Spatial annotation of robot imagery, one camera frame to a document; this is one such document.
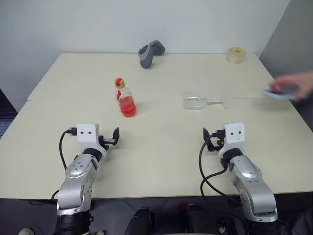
plastic bottle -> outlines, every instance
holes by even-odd
[[[117,78],[114,80],[116,86],[115,97],[122,114],[127,117],[133,117],[136,114],[136,105],[133,99],[132,91],[125,87],[123,78]]]

red liquid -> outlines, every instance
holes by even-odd
[[[136,114],[136,105],[132,96],[122,98],[119,101],[119,105],[121,108],[121,112],[122,114],[124,114],[125,117],[130,118]]]

tape roll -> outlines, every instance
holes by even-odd
[[[240,47],[231,47],[228,50],[226,60],[233,64],[240,64],[246,60],[246,50]]]

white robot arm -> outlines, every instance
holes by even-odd
[[[119,129],[115,129],[112,139],[104,139],[98,124],[78,124],[77,136],[81,154],[66,168],[59,189],[55,235],[89,234],[92,184],[99,162],[106,157],[107,144],[118,142]]]
[[[278,235],[278,215],[274,195],[262,179],[261,170],[243,154],[245,127],[241,122],[225,124],[212,135],[203,129],[209,151],[219,151],[223,167],[228,165],[250,235]],[[211,138],[217,139],[213,145]]]

black cable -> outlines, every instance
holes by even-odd
[[[58,192],[59,192],[59,190],[56,190],[56,191],[53,193],[53,195],[51,196],[51,200],[56,200],[56,199],[54,198],[54,196],[55,196]]]
[[[216,211],[221,212],[221,213],[223,213],[223,214],[227,214],[227,215],[229,215],[229,216],[232,216],[232,217],[235,217],[235,218],[239,219],[239,220],[242,222],[242,224],[243,224],[243,228],[244,228],[245,234],[247,234],[247,230],[246,230],[246,221],[245,221],[243,218],[241,218],[241,217],[239,217],[238,215],[235,215],[235,214],[233,214],[233,213],[226,212],[226,211],[223,211],[223,210],[221,210],[221,209],[218,209],[218,208],[214,207],[214,206],[208,201],[208,199],[206,198],[206,196],[205,196],[205,194],[204,194],[204,192],[203,192],[203,185],[204,185],[204,183],[205,183],[209,178],[214,177],[214,176],[217,176],[217,175],[221,175],[221,174],[223,174],[225,171],[227,171],[227,167],[224,168],[224,169],[223,169],[222,171],[220,171],[220,172],[217,172],[217,173],[214,173],[214,174],[211,174],[211,175],[205,177],[205,178],[202,180],[201,184],[200,184],[200,192],[201,192],[201,195],[202,195],[203,199],[205,200],[205,202],[206,202],[211,208],[213,208],[213,209],[215,209]]]
[[[29,204],[34,205],[34,206],[40,206],[40,205],[43,205],[43,204],[47,204],[46,202],[33,203],[33,202],[31,202],[31,200],[28,200],[27,202],[28,202]]]
[[[207,145],[207,142],[208,142],[209,140],[210,140],[209,138],[205,140],[204,144],[202,145],[202,147],[201,147],[201,149],[200,149],[200,153],[199,153],[199,169],[200,169],[201,176],[203,177],[203,180],[201,181],[201,184],[200,184],[200,192],[201,192],[201,195],[202,195],[204,201],[205,201],[211,208],[213,208],[213,209],[215,209],[216,211],[221,212],[221,213],[223,213],[223,214],[227,214],[227,215],[229,215],[229,216],[232,216],[232,217],[235,217],[235,218],[239,219],[239,220],[242,222],[242,224],[243,224],[243,228],[244,228],[244,231],[245,231],[245,235],[248,235],[248,230],[247,230],[246,221],[245,221],[243,218],[241,218],[241,217],[239,217],[238,215],[235,215],[235,214],[233,214],[233,213],[226,212],[226,211],[220,210],[220,209],[218,209],[218,208],[212,206],[212,204],[208,201],[208,199],[206,198],[206,196],[205,196],[205,194],[204,194],[204,192],[203,192],[203,185],[204,185],[204,183],[207,183],[215,192],[217,192],[217,193],[219,193],[220,195],[226,197],[227,199],[229,199],[229,200],[235,202],[236,204],[239,203],[239,202],[238,202],[237,200],[235,200],[234,198],[232,198],[232,197],[226,195],[225,193],[219,191],[218,189],[216,189],[216,188],[215,188],[213,185],[211,185],[210,182],[208,181],[208,179],[210,179],[210,178],[212,178],[212,177],[214,177],[214,176],[221,175],[221,174],[225,173],[225,172],[227,171],[228,166],[226,166],[226,167],[225,167],[223,170],[221,170],[220,172],[211,174],[211,175],[209,175],[209,176],[205,176],[204,173],[203,173],[203,170],[202,170],[202,161],[201,161],[201,160],[202,160],[202,153],[203,153],[203,150],[204,150],[204,148],[205,148],[205,146]]]
[[[209,141],[210,139],[207,138],[204,142],[204,144],[202,145],[201,149],[200,149],[200,153],[199,153],[199,169],[200,169],[200,173],[201,173],[201,176],[202,178],[205,180],[205,182],[215,191],[217,192],[218,194],[220,194],[221,196],[223,197],[226,197],[228,200],[232,201],[233,203],[235,203],[237,206],[241,206],[241,204],[234,198],[232,198],[231,196],[228,196],[227,194],[219,191],[217,188],[215,188],[213,185],[211,185],[211,183],[205,179],[205,175],[203,173],[203,170],[202,170],[202,152],[205,148],[205,146],[207,145],[207,142]]]
[[[63,138],[64,138],[66,133],[67,133],[67,131],[62,133],[61,138],[60,138],[60,142],[59,142],[59,152],[60,152],[61,160],[62,160],[62,163],[63,163],[63,166],[64,166],[64,170],[67,169],[67,164],[64,161],[64,157],[63,157],[63,153],[62,153],[62,141],[63,141]]]

